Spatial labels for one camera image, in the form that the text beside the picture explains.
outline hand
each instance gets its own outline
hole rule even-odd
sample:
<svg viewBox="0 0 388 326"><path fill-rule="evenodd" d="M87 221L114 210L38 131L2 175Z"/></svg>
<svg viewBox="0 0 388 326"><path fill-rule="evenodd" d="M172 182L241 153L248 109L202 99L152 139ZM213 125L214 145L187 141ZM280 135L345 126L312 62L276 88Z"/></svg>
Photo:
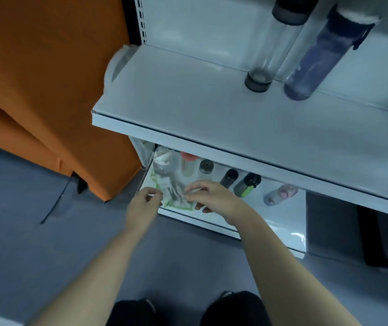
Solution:
<svg viewBox="0 0 388 326"><path fill-rule="evenodd" d="M155 188L145 187L138 191L127 207L124 231L141 238L156 218L162 197L162 192Z"/></svg>
<svg viewBox="0 0 388 326"><path fill-rule="evenodd" d="M235 196L224 186L212 181L197 181L186 186L185 192L200 189L197 192L187 193L185 198L189 202L197 202L196 210L203 206L203 213L215 212L224 217L227 223L236 226L239 219L243 219L253 209Z"/></svg>

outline orange chair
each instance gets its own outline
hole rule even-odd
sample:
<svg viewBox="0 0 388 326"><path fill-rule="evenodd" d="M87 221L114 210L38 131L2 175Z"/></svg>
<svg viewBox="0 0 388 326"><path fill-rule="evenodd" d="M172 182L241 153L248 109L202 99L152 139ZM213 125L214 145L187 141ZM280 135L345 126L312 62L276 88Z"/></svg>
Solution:
<svg viewBox="0 0 388 326"><path fill-rule="evenodd" d="M111 199L141 168L128 137L91 124L123 44L121 0L0 0L0 148Z"/></svg>

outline black pants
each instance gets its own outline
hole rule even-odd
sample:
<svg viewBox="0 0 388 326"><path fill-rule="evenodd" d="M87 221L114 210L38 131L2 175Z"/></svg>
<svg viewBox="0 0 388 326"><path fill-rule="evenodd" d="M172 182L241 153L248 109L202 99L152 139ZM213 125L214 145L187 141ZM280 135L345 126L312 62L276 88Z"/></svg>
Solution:
<svg viewBox="0 0 388 326"><path fill-rule="evenodd" d="M145 300L119 301L114 305L106 326L162 326L164 321ZM200 326L268 326L271 325L260 298L239 292L221 298L204 313Z"/></svg>

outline blue water bottle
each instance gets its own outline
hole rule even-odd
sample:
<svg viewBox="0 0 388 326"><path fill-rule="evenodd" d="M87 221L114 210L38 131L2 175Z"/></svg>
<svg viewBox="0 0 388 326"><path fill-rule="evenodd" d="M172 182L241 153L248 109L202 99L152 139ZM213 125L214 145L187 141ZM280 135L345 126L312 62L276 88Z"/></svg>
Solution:
<svg viewBox="0 0 388 326"><path fill-rule="evenodd" d="M286 81L285 94L296 101L308 99L350 47L356 50L379 20L379 16L353 9L349 2L335 5L316 42Z"/></svg>

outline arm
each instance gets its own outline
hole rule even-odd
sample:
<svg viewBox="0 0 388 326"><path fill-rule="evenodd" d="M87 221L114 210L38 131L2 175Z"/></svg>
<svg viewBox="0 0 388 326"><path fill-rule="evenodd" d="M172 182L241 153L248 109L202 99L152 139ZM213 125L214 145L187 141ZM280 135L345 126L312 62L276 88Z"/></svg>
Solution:
<svg viewBox="0 0 388 326"><path fill-rule="evenodd" d="M216 182L187 186L196 209L222 215L238 230L245 255L273 325L360 325L292 255L259 214Z"/></svg>
<svg viewBox="0 0 388 326"><path fill-rule="evenodd" d="M28 325L104 326L132 252L156 218L161 200L157 189L139 191L127 207L123 231Z"/></svg>

